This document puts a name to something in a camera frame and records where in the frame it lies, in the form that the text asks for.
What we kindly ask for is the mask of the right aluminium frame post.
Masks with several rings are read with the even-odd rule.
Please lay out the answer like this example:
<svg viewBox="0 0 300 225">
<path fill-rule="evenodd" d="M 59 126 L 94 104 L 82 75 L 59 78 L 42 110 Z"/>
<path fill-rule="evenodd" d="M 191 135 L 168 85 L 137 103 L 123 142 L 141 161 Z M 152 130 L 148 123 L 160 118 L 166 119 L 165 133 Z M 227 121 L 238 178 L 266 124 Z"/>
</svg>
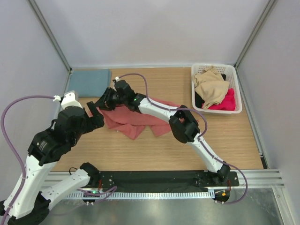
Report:
<svg viewBox="0 0 300 225">
<path fill-rule="evenodd" d="M 257 38 L 258 34 L 260 33 L 261 29 L 263 28 L 265 22 L 267 21 L 268 17 L 270 16 L 273 8 L 275 7 L 275 5 L 277 4 L 277 0 L 268 0 L 266 6 L 264 7 L 263 11 L 261 12 L 260 16 L 258 17 L 257 22 L 255 23 L 254 28 L 252 29 L 244 47 L 242 48 L 241 53 L 239 54 L 234 67 L 237 69 L 244 57 L 246 56 L 248 50 L 250 49 L 251 45 L 253 44 L 253 42 L 255 41 L 255 39 Z"/>
</svg>

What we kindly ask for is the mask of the salmon red t-shirt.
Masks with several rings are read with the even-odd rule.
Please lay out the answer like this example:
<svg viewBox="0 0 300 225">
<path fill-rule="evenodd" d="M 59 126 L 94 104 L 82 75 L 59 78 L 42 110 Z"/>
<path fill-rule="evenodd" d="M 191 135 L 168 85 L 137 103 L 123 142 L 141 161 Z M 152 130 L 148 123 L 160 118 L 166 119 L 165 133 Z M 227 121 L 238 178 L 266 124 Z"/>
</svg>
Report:
<svg viewBox="0 0 300 225">
<path fill-rule="evenodd" d="M 116 130 L 135 140 L 146 127 L 150 127 L 155 137 L 171 132 L 168 122 L 147 114 L 130 111 L 124 105 L 117 106 L 115 110 L 108 111 L 97 108 L 103 115 L 108 129 Z"/>
</svg>

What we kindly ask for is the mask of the left aluminium frame post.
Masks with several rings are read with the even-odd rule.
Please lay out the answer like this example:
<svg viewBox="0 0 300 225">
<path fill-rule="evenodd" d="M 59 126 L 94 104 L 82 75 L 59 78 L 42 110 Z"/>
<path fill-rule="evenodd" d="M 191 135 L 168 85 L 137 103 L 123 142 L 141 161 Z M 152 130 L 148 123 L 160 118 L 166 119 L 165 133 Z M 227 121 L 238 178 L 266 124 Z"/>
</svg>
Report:
<svg viewBox="0 0 300 225">
<path fill-rule="evenodd" d="M 45 34 L 47 35 L 50 43 L 52 44 L 52 46 L 54 47 L 56 53 L 58 54 L 60 60 L 62 61 L 64 67 L 66 68 L 67 72 L 69 74 L 71 74 L 72 72 L 72 68 L 66 58 L 66 56 L 64 55 L 58 41 L 56 40 L 50 26 L 48 25 L 41 9 L 39 8 L 37 2 L 35 0 L 28 0 L 28 3 L 30 5 L 30 7 L 33 10 L 33 13 L 35 14 L 35 16 L 37 17 L 39 23 L 41 24 Z"/>
</svg>

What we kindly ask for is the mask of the magenta pink t-shirt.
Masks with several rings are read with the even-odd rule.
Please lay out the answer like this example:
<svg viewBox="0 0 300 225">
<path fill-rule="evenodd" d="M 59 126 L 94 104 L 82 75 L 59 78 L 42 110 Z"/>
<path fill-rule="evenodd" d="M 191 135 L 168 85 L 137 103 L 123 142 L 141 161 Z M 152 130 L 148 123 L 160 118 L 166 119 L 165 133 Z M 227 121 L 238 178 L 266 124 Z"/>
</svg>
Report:
<svg viewBox="0 0 300 225">
<path fill-rule="evenodd" d="M 230 88 L 225 95 L 223 101 L 218 105 L 212 105 L 209 107 L 210 110 L 223 110 L 223 111 L 234 111 L 236 107 L 235 91 L 233 88 Z"/>
</svg>

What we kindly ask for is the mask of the white plastic laundry basket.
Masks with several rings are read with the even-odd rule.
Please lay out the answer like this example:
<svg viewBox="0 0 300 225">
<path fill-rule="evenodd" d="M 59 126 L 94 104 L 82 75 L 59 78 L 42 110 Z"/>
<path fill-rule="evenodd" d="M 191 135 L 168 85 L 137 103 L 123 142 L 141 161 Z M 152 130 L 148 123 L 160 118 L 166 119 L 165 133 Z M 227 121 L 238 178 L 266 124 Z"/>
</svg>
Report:
<svg viewBox="0 0 300 225">
<path fill-rule="evenodd" d="M 242 111 L 242 100 L 240 95 L 240 86 L 237 77 L 236 70 L 233 66 L 227 64 L 220 63 L 194 63 L 191 67 L 191 76 L 196 73 L 201 73 L 204 69 L 213 66 L 220 74 L 226 75 L 226 81 L 230 83 L 229 88 L 234 89 L 234 100 L 235 100 L 235 109 L 231 111 L 227 110 L 211 110 L 211 109 L 202 109 L 197 107 L 196 105 L 196 97 L 195 97 L 195 85 L 193 81 L 191 81 L 191 94 L 192 94 L 192 106 L 195 110 L 201 111 L 203 113 L 212 113 L 212 114 L 238 114 Z"/>
</svg>

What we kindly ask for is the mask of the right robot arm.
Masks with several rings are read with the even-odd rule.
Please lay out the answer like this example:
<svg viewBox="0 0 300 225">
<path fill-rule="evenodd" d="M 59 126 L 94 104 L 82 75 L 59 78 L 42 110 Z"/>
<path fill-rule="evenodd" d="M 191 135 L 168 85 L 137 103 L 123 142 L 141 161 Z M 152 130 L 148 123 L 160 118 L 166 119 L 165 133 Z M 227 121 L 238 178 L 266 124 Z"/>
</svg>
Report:
<svg viewBox="0 0 300 225">
<path fill-rule="evenodd" d="M 169 123 L 174 138 L 191 146 L 203 160 L 212 182 L 217 186 L 228 183 L 231 170 L 229 164 L 217 156 L 204 140 L 204 132 L 200 131 L 198 122 L 186 106 L 175 107 L 159 103 L 147 94 L 134 92 L 124 80 L 114 81 L 114 88 L 107 88 L 96 102 L 97 108 L 107 111 L 115 110 L 119 105 Z"/>
</svg>

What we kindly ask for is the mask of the black garment in basket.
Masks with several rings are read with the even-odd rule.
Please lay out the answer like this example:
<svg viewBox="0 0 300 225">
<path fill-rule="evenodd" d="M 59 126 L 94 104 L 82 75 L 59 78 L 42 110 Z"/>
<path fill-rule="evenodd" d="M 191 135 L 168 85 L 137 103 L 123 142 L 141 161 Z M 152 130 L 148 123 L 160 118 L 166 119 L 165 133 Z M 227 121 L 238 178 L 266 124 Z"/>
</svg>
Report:
<svg viewBox="0 0 300 225">
<path fill-rule="evenodd" d="M 197 108 L 202 108 L 204 100 L 195 92 L 195 106 Z"/>
</svg>

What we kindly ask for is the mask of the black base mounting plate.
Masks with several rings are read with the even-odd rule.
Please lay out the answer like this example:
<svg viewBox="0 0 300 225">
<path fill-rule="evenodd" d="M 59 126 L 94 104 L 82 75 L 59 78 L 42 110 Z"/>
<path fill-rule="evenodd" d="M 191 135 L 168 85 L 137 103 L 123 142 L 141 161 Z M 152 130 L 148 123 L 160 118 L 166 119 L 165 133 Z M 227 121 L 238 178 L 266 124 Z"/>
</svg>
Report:
<svg viewBox="0 0 300 225">
<path fill-rule="evenodd" d="M 128 193 L 191 193 L 204 192 L 208 187 L 237 187 L 236 172 L 229 172 L 224 181 L 216 183 L 207 171 L 102 171 L 85 188 L 104 191 L 117 186 L 117 192 Z"/>
</svg>

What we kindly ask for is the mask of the aluminium front rail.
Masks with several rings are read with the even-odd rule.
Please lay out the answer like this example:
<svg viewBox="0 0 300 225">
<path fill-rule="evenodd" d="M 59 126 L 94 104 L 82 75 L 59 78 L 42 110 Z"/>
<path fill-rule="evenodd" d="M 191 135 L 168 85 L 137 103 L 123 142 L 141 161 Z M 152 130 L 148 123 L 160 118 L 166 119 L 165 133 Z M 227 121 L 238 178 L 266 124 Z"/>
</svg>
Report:
<svg viewBox="0 0 300 225">
<path fill-rule="evenodd" d="M 273 169 L 262 169 L 262 170 L 242 170 L 238 172 L 233 170 L 232 172 L 237 173 L 239 185 L 232 187 L 208 187 L 209 189 L 221 189 L 221 188 L 273 188 L 283 187 L 284 183 L 278 170 Z"/>
</svg>

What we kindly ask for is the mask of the beige t-shirt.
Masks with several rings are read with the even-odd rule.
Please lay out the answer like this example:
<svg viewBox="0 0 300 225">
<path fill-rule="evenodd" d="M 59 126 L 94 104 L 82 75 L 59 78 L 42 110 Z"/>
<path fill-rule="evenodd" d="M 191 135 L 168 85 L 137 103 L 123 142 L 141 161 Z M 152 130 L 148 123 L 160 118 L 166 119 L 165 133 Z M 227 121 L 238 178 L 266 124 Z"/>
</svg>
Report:
<svg viewBox="0 0 300 225">
<path fill-rule="evenodd" d="M 195 92 L 204 101 L 203 109 L 209 109 L 212 105 L 219 105 L 224 100 L 230 85 L 214 66 L 192 75 L 192 81 Z"/>
</svg>

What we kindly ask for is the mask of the aluminium frame post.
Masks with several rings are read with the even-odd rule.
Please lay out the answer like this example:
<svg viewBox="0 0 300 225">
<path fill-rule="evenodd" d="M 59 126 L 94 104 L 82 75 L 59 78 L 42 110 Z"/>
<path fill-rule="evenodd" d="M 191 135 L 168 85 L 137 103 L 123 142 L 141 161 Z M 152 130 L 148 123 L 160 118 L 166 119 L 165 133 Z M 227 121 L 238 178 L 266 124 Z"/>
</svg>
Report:
<svg viewBox="0 0 300 225">
<path fill-rule="evenodd" d="M 242 48 L 241 53 L 239 54 L 234 67 L 237 69 L 244 57 L 246 56 L 248 50 L 250 49 L 251 45 L 253 44 L 253 42 L 255 41 L 255 39 L 257 38 L 258 34 L 260 33 L 261 29 L 263 28 L 265 22 L 267 21 L 268 17 L 270 16 L 273 8 L 275 7 L 275 5 L 277 4 L 277 0 L 268 0 L 266 6 L 264 7 L 263 11 L 261 12 L 260 16 L 258 17 L 257 22 L 255 23 L 254 28 L 252 29 L 244 47 Z"/>
<path fill-rule="evenodd" d="M 52 46 L 54 47 L 56 53 L 58 54 L 60 60 L 62 61 L 64 67 L 66 68 L 67 72 L 69 74 L 71 74 L 72 72 L 72 68 L 66 58 L 66 56 L 64 55 L 58 41 L 56 40 L 50 26 L 48 25 L 41 9 L 39 8 L 37 2 L 35 0 L 28 0 L 28 3 L 30 5 L 30 7 L 33 10 L 33 13 L 35 14 L 35 16 L 37 17 L 39 23 L 41 24 L 45 34 L 47 35 L 50 43 L 52 44 Z"/>
</svg>

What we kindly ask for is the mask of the folded blue-grey t-shirt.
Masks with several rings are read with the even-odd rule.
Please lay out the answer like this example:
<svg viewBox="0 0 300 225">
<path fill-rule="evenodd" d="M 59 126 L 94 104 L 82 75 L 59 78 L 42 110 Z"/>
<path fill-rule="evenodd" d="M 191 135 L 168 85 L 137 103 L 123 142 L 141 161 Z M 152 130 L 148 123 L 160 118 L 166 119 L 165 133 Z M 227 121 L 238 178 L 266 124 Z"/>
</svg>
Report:
<svg viewBox="0 0 300 225">
<path fill-rule="evenodd" d="M 111 76 L 109 69 L 74 71 L 67 92 L 74 90 L 80 98 L 99 98 L 110 86 Z"/>
</svg>

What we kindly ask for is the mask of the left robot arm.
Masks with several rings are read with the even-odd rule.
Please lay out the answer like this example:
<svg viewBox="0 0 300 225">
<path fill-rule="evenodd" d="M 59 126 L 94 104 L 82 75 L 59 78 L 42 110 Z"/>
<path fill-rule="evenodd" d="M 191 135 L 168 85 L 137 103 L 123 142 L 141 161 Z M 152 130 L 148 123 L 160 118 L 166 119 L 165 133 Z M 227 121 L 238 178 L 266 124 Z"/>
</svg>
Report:
<svg viewBox="0 0 300 225">
<path fill-rule="evenodd" d="M 41 189 L 62 155 L 68 153 L 83 134 L 104 126 L 103 115 L 95 104 L 88 102 L 87 106 L 91 117 L 84 108 L 71 105 L 59 112 L 48 129 L 34 136 L 17 187 L 0 203 L 0 214 L 10 216 L 9 225 L 38 225 L 68 194 L 85 186 L 93 188 L 99 183 L 100 171 L 90 163 L 83 163 L 63 181 Z"/>
</svg>

